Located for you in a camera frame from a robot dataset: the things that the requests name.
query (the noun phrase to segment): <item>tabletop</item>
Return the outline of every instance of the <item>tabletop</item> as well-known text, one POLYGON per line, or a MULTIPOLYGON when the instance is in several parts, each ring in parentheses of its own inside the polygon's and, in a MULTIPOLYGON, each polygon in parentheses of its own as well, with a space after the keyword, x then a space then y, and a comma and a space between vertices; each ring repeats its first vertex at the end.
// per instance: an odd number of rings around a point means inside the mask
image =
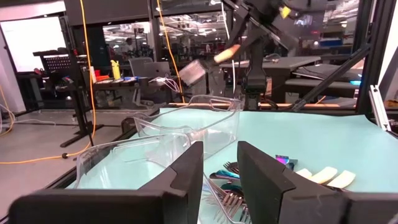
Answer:
MULTIPOLYGON (((321 60, 320 57, 281 57, 277 63, 263 62, 263 68, 289 68, 291 71, 298 67, 314 63, 321 60)), ((249 61, 245 60, 241 62, 241 68, 247 68, 249 61)), ((232 63, 222 63, 221 68, 232 68, 232 63)), ((235 68, 239 67, 239 62, 235 62, 235 68)))
MULTIPOLYGON (((173 109, 162 108, 160 112, 170 110, 173 109)), ((192 116, 209 117, 208 112, 190 109, 162 125, 184 125, 192 116)), ((273 157, 278 154, 298 159, 296 170, 306 168, 316 174, 331 166, 338 169, 338 174, 344 170, 353 172, 356 178, 347 189, 354 192, 398 192, 398 179, 394 178, 398 169, 393 161, 398 157, 398 140, 365 116, 241 111, 238 140, 247 141, 273 157)), ((235 162, 236 147, 237 141, 206 159, 205 174, 223 169, 225 162, 235 162)), ((112 161, 106 157, 101 163, 112 164, 112 161)), ((140 187, 148 177, 138 175, 134 181, 140 187)), ((90 184, 90 188, 95 187, 94 182, 90 184)))

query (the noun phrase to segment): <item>transparent plastic container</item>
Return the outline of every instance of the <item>transparent plastic container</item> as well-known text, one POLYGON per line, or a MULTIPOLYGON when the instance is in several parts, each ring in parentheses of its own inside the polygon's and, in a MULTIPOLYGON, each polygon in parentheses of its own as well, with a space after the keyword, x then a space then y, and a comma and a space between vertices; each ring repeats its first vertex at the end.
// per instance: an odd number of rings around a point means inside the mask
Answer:
MULTIPOLYGON (((191 146, 186 134, 169 133, 87 149, 77 160, 75 189, 137 190, 191 146)), ((198 223, 235 223, 203 175, 198 223)))
POLYGON ((140 137, 165 133, 185 133, 191 142, 203 141, 207 159, 238 138, 240 100, 197 95, 189 104, 166 113, 148 116, 135 113, 140 137))

